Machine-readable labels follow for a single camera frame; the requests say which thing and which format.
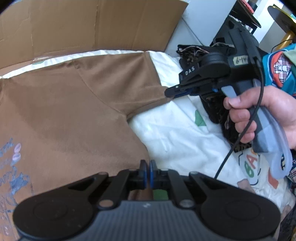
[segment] black cable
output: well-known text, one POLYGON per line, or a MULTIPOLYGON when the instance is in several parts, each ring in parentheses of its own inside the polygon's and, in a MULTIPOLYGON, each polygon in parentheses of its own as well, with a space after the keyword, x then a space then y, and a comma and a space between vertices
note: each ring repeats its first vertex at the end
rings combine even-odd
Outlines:
POLYGON ((225 165, 226 161, 228 160, 228 158, 230 157, 230 155, 232 154, 232 152, 234 151, 234 149, 236 148, 236 146, 239 144, 239 142, 241 141, 242 137, 244 136, 244 134, 247 132, 247 130, 249 129, 250 125, 252 124, 252 121, 255 119, 258 109, 261 105, 262 102, 262 98, 263 98, 263 92, 264 92, 264 76, 263 76, 263 72, 262 72, 262 67, 261 67, 261 63, 257 60, 257 67, 259 69, 260 72, 260 78, 261 78, 261 88, 260 88, 260 95, 259 95, 259 99, 257 102, 257 105, 255 107, 255 110, 253 112, 253 114, 251 115, 251 118, 248 122, 248 124, 246 125, 246 127, 244 128, 244 130, 242 131, 242 133, 240 134, 240 136, 237 138, 236 142, 233 144, 233 146, 231 147, 230 151, 228 152, 228 154, 226 155, 226 157, 224 158, 222 164, 220 165, 216 175, 215 175, 215 179, 217 179, 217 177, 219 176, 223 166, 225 165))
POLYGON ((283 42, 280 42, 279 44, 277 44, 276 46, 274 46, 274 47, 271 49, 271 53, 272 53, 272 51, 274 50, 275 47, 277 47, 277 46, 279 46, 280 44, 285 43, 285 42, 287 42, 287 41, 293 41, 293 39, 287 39, 287 40, 285 40, 285 41, 283 41, 283 42))

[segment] brown cloth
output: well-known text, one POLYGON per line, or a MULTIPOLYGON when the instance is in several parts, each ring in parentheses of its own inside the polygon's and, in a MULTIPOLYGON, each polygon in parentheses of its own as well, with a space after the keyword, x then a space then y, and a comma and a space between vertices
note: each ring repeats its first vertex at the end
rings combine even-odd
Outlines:
POLYGON ((149 160, 127 119, 169 101, 149 53, 92 56, 1 80, 0 233, 38 194, 149 160))

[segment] finger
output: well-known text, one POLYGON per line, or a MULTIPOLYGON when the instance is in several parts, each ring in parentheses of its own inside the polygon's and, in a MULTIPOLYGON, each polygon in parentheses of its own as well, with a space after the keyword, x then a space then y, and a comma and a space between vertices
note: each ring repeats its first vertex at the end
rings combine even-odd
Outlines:
MULTIPOLYGON (((247 124, 248 124, 248 121, 235 123, 235 129, 237 130, 238 133, 242 133, 245 127, 247 126, 247 124)), ((255 121, 252 121, 246 133, 254 132, 256 129, 257 129, 257 124, 255 121)))
POLYGON ((248 121, 250 119, 250 112, 247 109, 230 109, 229 110, 230 119, 234 123, 241 121, 248 121))
MULTIPOLYGON (((262 98, 261 105, 269 107, 271 102, 273 101, 273 92, 274 90, 269 87, 264 88, 264 94, 262 98)), ((229 105, 231 105, 235 109, 248 109, 251 106, 255 106, 258 102, 260 95, 260 87, 255 87, 246 90, 241 95, 231 98, 228 100, 229 105)))
POLYGON ((223 105, 224 105, 224 108, 227 110, 230 110, 232 108, 231 105, 229 104, 229 97, 224 98, 223 105))
POLYGON ((244 136, 242 137, 242 139, 241 139, 241 143, 249 143, 249 142, 251 142, 252 140, 254 140, 254 138, 255 138, 255 133, 254 133, 254 132, 246 133, 246 134, 244 134, 244 136))

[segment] printed graphic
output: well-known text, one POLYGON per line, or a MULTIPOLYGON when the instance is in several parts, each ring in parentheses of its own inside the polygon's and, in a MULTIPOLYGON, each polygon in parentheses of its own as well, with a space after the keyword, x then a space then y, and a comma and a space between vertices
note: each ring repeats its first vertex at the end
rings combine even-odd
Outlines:
POLYGON ((199 126, 207 126, 198 110, 195 111, 195 124, 199 126))
POLYGON ((285 81, 291 74, 291 62, 283 55, 285 50, 276 52, 269 57, 269 75, 273 84, 278 88, 284 86, 285 81))
POLYGON ((12 222, 12 212, 17 206, 16 193, 26 187, 33 194, 30 177, 17 168, 22 157, 21 149, 22 145, 15 145, 12 138, 0 148, 0 239, 3 241, 19 238, 12 222))
POLYGON ((286 168, 286 161, 285 161, 285 157, 284 154, 281 157, 281 169, 284 170, 286 168))
POLYGON ((256 185, 259 182, 260 175, 260 156, 252 148, 241 151, 239 156, 239 166, 245 173, 250 185, 256 185))
MULTIPOLYGON (((239 160, 239 166, 241 170, 247 177, 251 186, 255 186, 259 182, 259 176, 261 173, 261 155, 258 155, 253 151, 252 148, 243 150, 239 153, 235 153, 239 160)), ((274 188, 277 189, 279 182, 278 180, 274 179, 270 173, 270 169, 268 170, 267 176, 269 184, 274 188)))

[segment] label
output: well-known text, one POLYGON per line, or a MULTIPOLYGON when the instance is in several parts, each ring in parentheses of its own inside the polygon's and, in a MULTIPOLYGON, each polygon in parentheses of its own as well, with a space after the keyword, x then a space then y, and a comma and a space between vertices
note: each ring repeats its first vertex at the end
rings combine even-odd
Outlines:
POLYGON ((186 71, 185 71, 185 75, 187 76, 187 75, 189 75, 190 73, 192 73, 193 71, 195 71, 194 66, 192 66, 190 69, 186 70, 186 71))
POLYGON ((248 59, 249 59, 248 55, 235 56, 233 57, 233 64, 235 66, 245 65, 249 63, 248 59))

